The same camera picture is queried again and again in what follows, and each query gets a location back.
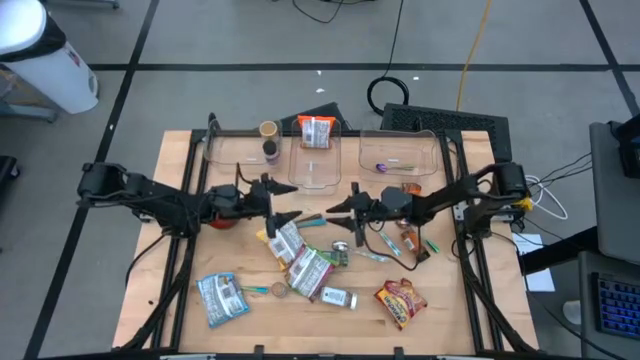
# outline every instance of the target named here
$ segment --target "clear plastic bin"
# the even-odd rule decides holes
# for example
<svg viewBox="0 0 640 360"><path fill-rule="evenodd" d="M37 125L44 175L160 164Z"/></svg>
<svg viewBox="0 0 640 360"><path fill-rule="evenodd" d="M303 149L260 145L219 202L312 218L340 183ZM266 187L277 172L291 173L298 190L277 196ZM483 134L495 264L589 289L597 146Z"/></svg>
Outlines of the clear plastic bin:
<svg viewBox="0 0 640 360"><path fill-rule="evenodd" d="M342 177L340 122L335 121L329 136L328 149L302 147L302 130L298 121L292 124L289 181L298 186L298 193L331 195Z"/></svg>
<svg viewBox="0 0 640 360"><path fill-rule="evenodd" d="M278 147L282 146L282 125L279 121L273 121L277 131L269 139L276 141ZM262 145L267 138L260 133L260 127L252 130L242 131L242 142L235 141L239 133L234 131L224 131L220 127L218 120L209 123L204 157L212 165L221 169L235 171L237 163L242 167L243 172L268 172L274 166L269 165L265 157Z"/></svg>
<svg viewBox="0 0 640 360"><path fill-rule="evenodd" d="M360 132L360 177L363 180L403 183L419 182L438 170L439 146L429 130Z"/></svg>

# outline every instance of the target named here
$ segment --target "blue snack package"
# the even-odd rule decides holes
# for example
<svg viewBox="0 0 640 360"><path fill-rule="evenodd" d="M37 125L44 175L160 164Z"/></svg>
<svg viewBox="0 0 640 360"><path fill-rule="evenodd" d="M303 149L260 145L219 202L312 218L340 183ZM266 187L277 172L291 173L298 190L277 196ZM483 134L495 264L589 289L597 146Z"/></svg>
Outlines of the blue snack package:
<svg viewBox="0 0 640 360"><path fill-rule="evenodd" d="M242 289L233 273L217 273L196 281L207 312L209 327L215 328L249 312Z"/></svg>

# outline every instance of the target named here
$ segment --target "white trash can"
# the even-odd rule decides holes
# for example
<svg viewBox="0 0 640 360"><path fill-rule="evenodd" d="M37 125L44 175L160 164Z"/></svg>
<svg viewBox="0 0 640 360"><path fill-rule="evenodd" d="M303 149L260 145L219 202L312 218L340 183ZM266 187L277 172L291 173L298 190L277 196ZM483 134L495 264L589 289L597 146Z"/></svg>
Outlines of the white trash can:
<svg viewBox="0 0 640 360"><path fill-rule="evenodd" d="M69 114L98 103L98 79L38 0L0 0L0 63Z"/></svg>

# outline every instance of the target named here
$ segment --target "wooden table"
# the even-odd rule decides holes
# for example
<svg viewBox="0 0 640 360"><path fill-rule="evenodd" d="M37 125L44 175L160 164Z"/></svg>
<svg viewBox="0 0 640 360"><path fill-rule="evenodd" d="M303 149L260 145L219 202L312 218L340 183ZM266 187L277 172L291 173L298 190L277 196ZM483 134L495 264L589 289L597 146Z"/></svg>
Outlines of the wooden table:
<svg viewBox="0 0 640 360"><path fill-rule="evenodd" d="M154 179L180 187L185 167L190 132L168 131L164 135ZM463 132L465 153L470 172L493 162L486 132ZM241 151L243 139L234 139ZM280 166L271 172L278 181L288 182L288 141L283 139ZM380 191L390 184L362 181L358 166L359 138L342 138L342 180L334 195L313 196L298 193L274 197L274 211L302 210L306 214L324 212L343 201L350 193L350 183L360 182L361 191L379 197ZM442 157L439 171L424 177L422 194L442 188L446 184ZM196 162L194 174L198 174ZM207 188L233 182L233 173L215 165L210 166ZM255 178L256 174L245 177ZM195 189L197 176L191 191ZM464 295L460 264L451 254L455 239L451 211L442 211L425 225L423 237L437 244L441 252L432 256L413 272L393 262L377 263L351 256L346 269L337 269L328 284L347 289L359 295L355 311L321 303L311 304L307 299L290 294L284 299L272 295L246 293L251 308L248 314L236 318L216 329L209 329L204 307L195 280L222 271L237 275L241 285L270 286L283 281L273 255L267 246L256 239L255 233L264 227L263 219L242 220L230 230L216 230L203 226L196 247L185 318L182 329L181 352L251 353L254 346L265 346L267 353L337 353L337 354L391 354L402 346L406 354L473 354L473 343ZM412 264L412 257L399 241L399 230L388 223L384 228L403 250L402 260ZM367 237L375 249L389 252L380 236L367 230ZM506 224L494 224L493 231L511 238ZM159 234L155 224L143 224L137 252L148 246ZM335 225L301 229L305 240L321 249L330 249L333 240L347 240L354 244L353 234ZM484 240L487 264L498 307L513 327L530 345L537 347L531 313L520 275L513 244L499 237ZM164 273L169 241L143 257L131 273L122 313L113 342L122 345L146 320L158 301ZM387 279L410 279L429 306L418 313L403 331L395 328L393 320L373 294ZM485 348L491 348L486 312L478 301ZM167 312L163 345L169 343L175 309Z"/></svg>

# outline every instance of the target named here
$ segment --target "white paper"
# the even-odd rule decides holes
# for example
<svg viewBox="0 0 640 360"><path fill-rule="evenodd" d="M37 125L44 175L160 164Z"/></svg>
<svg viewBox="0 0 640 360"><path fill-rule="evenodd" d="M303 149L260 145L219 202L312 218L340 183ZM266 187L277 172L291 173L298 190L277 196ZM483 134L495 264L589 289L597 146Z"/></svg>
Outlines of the white paper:
<svg viewBox="0 0 640 360"><path fill-rule="evenodd" d="M542 238L538 234L516 234L514 233L512 238L518 246L518 253L524 255L542 248L542 245L532 244L525 239L535 243L542 244ZM551 270L545 269L526 276L526 282L529 285L530 291L535 292L555 292L556 287L553 285L553 278L551 277Z"/></svg>

